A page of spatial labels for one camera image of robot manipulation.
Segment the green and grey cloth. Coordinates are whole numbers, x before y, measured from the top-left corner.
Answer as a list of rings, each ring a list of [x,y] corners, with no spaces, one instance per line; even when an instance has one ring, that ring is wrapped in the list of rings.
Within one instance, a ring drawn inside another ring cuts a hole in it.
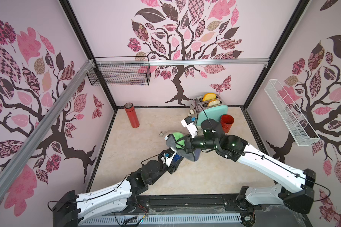
[[[166,135],[164,139],[166,140],[166,145],[173,151],[176,151],[178,155],[188,159],[189,161],[197,161],[194,152],[186,152],[185,135],[183,133],[174,132]]]

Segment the red thermos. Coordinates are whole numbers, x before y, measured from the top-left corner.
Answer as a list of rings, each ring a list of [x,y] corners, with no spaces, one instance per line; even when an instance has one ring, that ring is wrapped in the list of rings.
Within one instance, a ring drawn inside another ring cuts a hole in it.
[[[124,109],[133,128],[138,128],[140,126],[137,114],[135,111],[135,106],[133,103],[126,103]]]

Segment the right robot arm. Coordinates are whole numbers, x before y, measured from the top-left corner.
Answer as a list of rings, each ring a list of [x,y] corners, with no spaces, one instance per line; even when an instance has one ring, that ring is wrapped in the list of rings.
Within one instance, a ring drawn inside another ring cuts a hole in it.
[[[240,202],[252,206],[284,205],[301,214],[310,212],[316,177],[313,170],[288,166],[259,151],[246,140],[226,135],[221,124],[213,119],[205,120],[201,128],[203,135],[187,135],[176,140],[185,153],[196,149],[213,150],[222,158],[249,166],[276,182],[271,187],[243,187],[239,193]]]

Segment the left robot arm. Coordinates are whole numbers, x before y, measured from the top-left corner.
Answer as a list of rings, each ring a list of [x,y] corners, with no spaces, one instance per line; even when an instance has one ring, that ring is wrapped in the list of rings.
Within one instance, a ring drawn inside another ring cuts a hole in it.
[[[78,227],[85,221],[109,213],[131,211],[137,206],[137,196],[149,189],[165,173],[174,173],[183,157],[150,160],[124,180],[90,193],[68,191],[52,208],[54,227]]]

